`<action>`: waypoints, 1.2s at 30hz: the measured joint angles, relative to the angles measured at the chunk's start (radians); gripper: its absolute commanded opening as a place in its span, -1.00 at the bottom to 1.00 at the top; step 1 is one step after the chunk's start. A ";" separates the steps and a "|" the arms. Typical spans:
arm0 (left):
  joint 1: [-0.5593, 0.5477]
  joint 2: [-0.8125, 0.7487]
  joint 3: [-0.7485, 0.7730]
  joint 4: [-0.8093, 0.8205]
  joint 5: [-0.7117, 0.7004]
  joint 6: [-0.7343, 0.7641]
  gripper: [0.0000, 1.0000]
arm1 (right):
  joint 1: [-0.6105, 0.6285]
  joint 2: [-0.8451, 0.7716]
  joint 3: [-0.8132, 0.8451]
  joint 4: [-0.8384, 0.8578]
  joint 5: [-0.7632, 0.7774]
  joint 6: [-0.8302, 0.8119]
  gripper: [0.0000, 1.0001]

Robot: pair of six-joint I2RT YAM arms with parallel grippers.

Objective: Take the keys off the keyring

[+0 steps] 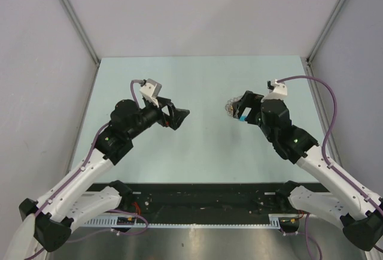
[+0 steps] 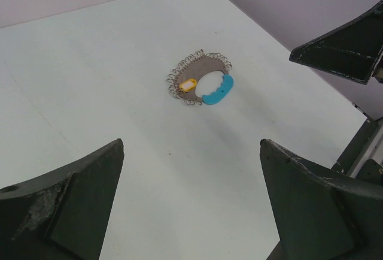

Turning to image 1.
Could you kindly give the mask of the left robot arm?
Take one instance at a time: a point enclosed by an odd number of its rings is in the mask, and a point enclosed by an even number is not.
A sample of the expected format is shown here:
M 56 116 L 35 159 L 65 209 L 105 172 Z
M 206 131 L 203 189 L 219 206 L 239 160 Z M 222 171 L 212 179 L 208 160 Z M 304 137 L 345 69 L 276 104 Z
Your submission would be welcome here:
M 109 210 L 131 208 L 130 190 L 120 181 L 89 198 L 83 193 L 132 150 L 133 139 L 139 134 L 155 123 L 177 130 L 190 114 L 159 96 L 144 103 L 144 108 L 139 108 L 131 99 L 119 101 L 110 121 L 97 131 L 86 157 L 47 193 L 35 201 L 26 198 L 19 205 L 23 222 L 5 259 L 35 259 L 43 252 L 53 252 L 88 220 Z

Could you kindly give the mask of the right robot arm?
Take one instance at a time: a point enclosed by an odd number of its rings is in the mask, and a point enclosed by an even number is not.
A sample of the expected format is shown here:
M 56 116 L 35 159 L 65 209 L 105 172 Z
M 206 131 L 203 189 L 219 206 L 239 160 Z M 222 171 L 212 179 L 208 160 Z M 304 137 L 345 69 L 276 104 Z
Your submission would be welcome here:
M 229 101 L 226 110 L 234 119 L 258 126 L 283 160 L 305 170 L 332 195 L 328 198 L 289 181 L 276 197 L 281 212 L 304 210 L 341 229 L 359 249 L 370 251 L 376 246 L 382 237 L 382 196 L 324 156 L 318 141 L 292 123 L 283 100 L 264 99 L 248 90 Z

